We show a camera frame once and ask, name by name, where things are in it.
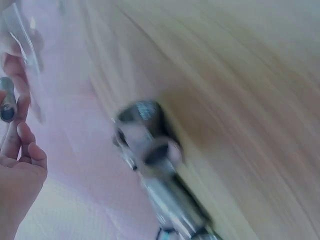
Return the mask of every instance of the pink fabric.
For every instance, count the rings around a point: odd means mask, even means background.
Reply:
[[[138,176],[112,144],[113,123],[90,84],[77,23],[59,2],[23,1],[44,38],[46,123],[33,114],[27,122],[48,155],[49,174],[16,239],[153,240],[157,220]]]

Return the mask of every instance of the silver cylinder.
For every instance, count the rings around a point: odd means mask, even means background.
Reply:
[[[205,229],[207,218],[175,177],[145,179],[144,185],[158,218],[169,217],[183,239],[190,240]]]
[[[10,123],[17,114],[17,102],[15,98],[14,83],[9,77],[0,78],[0,90],[6,92],[6,96],[0,105],[0,118],[2,121]]]

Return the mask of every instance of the wooden surface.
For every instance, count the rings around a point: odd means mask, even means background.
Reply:
[[[225,240],[320,239],[320,2],[79,0],[110,116],[152,97]]]

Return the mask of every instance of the plastic wrap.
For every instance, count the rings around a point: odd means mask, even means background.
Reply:
[[[25,76],[13,75],[10,77],[12,77],[19,94],[30,92],[31,108],[38,121],[43,123],[45,121],[45,114],[40,101],[41,94],[44,91],[41,83],[41,65],[37,53],[39,49],[36,49],[37,46],[33,43],[33,40],[36,40],[37,36],[36,30],[32,28],[32,24],[27,27],[28,21],[20,13],[16,3],[13,3],[2,12],[1,24],[4,28],[2,31],[7,32],[4,34],[8,34],[8,37],[11,37],[16,42],[16,45],[11,46],[13,50],[10,51],[9,49],[9,57],[19,59],[25,71]]]

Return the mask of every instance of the metal tool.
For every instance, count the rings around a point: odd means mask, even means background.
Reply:
[[[135,157],[140,159],[145,149],[152,148],[154,139],[168,137],[176,142],[163,110],[153,100],[138,101],[120,111],[114,126],[113,143],[133,170],[137,169]]]
[[[139,101],[121,111],[113,143],[141,177],[159,221],[156,240],[222,240],[207,231],[208,215],[176,172],[182,149],[157,102]]]
[[[17,102],[15,98],[14,83],[9,77],[0,78],[0,90],[6,92],[6,96],[0,105],[0,118],[7,123],[12,122],[17,114]]]

